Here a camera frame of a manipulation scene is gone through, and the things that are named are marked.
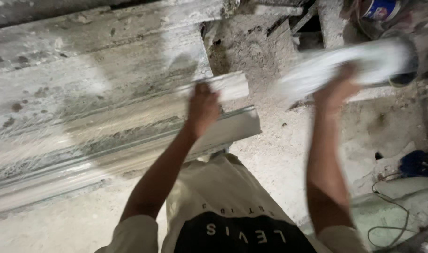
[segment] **person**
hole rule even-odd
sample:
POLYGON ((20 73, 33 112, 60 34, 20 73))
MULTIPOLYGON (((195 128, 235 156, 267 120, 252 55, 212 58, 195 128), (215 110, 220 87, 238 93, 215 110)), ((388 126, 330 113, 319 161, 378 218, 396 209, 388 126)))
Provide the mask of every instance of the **person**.
POLYGON ((236 156, 225 153, 207 163, 183 164, 195 141, 219 117, 219 94, 198 84, 184 127, 133 189, 111 243, 96 253, 158 252, 155 219, 166 200, 164 253, 367 252, 350 217, 337 158, 340 107, 359 90, 353 83, 355 69, 351 63, 343 65, 314 94, 306 194, 316 239, 296 227, 236 156))

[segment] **black printed graphic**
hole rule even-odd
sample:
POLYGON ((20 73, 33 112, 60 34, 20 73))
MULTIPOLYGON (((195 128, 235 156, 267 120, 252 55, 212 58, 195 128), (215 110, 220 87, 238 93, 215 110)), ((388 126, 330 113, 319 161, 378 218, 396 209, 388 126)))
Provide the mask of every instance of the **black printed graphic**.
POLYGON ((205 212, 186 221, 176 253, 304 252, 316 251, 298 227, 269 216, 225 218, 205 212))

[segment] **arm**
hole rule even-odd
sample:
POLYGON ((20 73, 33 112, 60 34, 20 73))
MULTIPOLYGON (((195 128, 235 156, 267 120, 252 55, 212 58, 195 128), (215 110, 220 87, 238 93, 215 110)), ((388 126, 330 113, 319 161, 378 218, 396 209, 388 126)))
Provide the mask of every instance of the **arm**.
POLYGON ((134 187, 120 221, 139 214, 156 219, 192 145, 219 117, 217 98, 206 84, 197 84, 183 129, 134 187))
POLYGON ((359 87, 352 84, 355 67, 346 64, 338 77, 314 94, 316 114, 306 174, 308 209, 318 235, 330 226, 354 227, 348 191, 337 158, 340 106, 359 87))

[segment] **dark hole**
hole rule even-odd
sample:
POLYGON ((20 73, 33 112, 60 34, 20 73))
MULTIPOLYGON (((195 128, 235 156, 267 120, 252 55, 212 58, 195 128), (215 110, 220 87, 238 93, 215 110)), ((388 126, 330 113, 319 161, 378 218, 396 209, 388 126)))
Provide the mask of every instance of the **dark hole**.
POLYGON ((298 32, 318 32, 320 29, 320 19, 318 15, 313 16, 298 32))
POLYGON ((383 155, 380 152, 375 153, 375 160, 380 160, 381 158, 384 158, 383 155))

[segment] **sleeve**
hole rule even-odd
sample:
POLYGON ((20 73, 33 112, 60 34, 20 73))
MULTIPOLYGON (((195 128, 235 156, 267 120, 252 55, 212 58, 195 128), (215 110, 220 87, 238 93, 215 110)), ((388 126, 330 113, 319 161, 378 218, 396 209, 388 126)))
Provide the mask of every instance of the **sleeve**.
POLYGON ((136 215, 119 223, 112 241, 95 253, 157 253, 158 224, 148 215, 136 215))
POLYGON ((327 227, 317 237, 333 253, 368 253, 355 228, 347 226, 327 227))

